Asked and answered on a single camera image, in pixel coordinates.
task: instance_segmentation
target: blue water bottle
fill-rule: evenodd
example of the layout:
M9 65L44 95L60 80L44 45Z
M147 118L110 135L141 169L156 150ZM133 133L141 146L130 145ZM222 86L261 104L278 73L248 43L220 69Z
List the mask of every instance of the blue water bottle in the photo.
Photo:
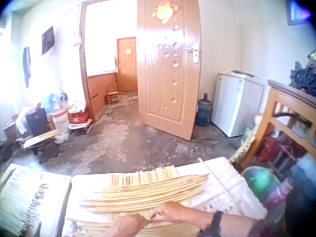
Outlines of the blue water bottle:
M198 100L197 120L198 126L208 126L211 120L213 104L207 99L207 93L204 93L204 98Z

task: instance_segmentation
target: wooden door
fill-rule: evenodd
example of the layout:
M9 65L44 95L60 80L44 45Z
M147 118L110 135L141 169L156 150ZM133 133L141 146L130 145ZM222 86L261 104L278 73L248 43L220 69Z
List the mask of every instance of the wooden door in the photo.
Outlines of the wooden door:
M201 41L198 0L170 0L178 10L167 22L155 17L161 2L137 1L140 120L190 140L200 79L200 51L192 50Z
M118 39L118 90L137 90L136 38Z

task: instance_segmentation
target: wristwatch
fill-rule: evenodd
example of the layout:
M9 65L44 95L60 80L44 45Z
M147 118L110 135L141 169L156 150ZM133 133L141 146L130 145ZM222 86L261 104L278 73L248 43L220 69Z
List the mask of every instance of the wristwatch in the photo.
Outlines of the wristwatch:
M210 227L207 229L207 234L211 237L221 237L221 220L222 220L222 211L217 211L214 214L213 221L210 225Z

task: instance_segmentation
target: concrete floor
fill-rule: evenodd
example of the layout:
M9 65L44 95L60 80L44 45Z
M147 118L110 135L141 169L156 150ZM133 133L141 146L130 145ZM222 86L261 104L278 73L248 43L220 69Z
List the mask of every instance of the concrete floor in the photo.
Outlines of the concrete floor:
M199 157L229 158L239 144L240 138L228 138L214 126L196 126L192 140L186 141L141 124L137 93L128 93L120 96L119 103L107 106L88 135L71 135L59 147L48 146L41 165L32 152L16 150L2 170L13 162L72 176L135 172L195 163Z

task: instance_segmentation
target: person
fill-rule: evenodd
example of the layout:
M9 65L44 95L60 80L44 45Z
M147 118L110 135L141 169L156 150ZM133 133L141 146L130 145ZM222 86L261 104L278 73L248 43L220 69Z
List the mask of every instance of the person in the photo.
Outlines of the person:
M176 202L166 202L152 212L151 221L190 223L200 229L198 237L272 237L271 225L263 220L244 216L209 213L184 207ZM117 219L103 237L134 237L148 221L141 215L124 216Z

